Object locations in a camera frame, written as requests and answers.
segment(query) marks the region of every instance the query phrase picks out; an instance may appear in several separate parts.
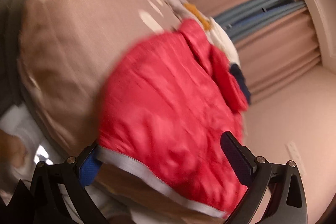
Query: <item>metal screw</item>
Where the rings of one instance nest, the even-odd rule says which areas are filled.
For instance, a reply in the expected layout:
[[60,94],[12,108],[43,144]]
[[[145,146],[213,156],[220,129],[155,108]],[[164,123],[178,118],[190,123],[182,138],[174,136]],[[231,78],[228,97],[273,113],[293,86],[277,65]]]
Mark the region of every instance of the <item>metal screw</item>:
[[37,167],[42,167],[43,165],[44,165],[44,161],[40,161],[40,162],[37,163],[36,166],[37,166]]
[[257,157],[257,162],[260,162],[261,164],[264,164],[266,162],[266,159],[264,157]]
[[75,157],[69,157],[69,158],[67,158],[67,163],[69,163],[69,164],[72,164],[72,163],[74,163],[76,161],[76,158]]
[[290,161],[288,162],[288,164],[289,164],[290,167],[296,167],[296,163],[293,162],[292,160],[290,160]]

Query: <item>red garment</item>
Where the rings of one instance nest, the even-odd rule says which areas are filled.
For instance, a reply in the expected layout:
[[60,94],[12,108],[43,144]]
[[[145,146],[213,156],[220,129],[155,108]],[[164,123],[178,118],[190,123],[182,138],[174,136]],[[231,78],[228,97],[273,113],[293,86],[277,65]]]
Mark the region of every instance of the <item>red garment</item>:
[[220,136],[231,131],[241,141],[240,112],[248,107],[229,68],[191,19],[140,41],[106,83],[98,158],[186,207],[227,217],[246,188]]

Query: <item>navy blue cloth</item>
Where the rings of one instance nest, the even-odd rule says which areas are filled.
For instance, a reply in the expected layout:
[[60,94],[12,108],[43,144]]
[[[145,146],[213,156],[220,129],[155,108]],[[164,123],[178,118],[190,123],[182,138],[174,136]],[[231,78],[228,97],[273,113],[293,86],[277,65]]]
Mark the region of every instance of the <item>navy blue cloth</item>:
[[239,68],[239,66],[236,63],[231,65],[230,73],[233,75],[233,77],[238,82],[238,85],[239,85],[241,91],[244,93],[244,95],[246,97],[246,100],[250,105],[251,104],[251,93],[250,93],[249,89],[247,88],[247,85],[245,84],[245,77],[244,77],[241,69]]

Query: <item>yellow fabric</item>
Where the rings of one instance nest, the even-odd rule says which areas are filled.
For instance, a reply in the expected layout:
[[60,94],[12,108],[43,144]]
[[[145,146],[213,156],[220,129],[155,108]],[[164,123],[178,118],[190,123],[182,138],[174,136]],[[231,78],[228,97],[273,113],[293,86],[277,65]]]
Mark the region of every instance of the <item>yellow fabric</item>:
[[197,17],[197,19],[202,23],[203,28],[205,31],[209,31],[211,30],[211,26],[208,20],[206,20],[201,14],[200,12],[197,10],[196,6],[194,4],[190,4],[190,3],[184,3],[183,6],[191,13],[193,13],[195,15],[195,17]]

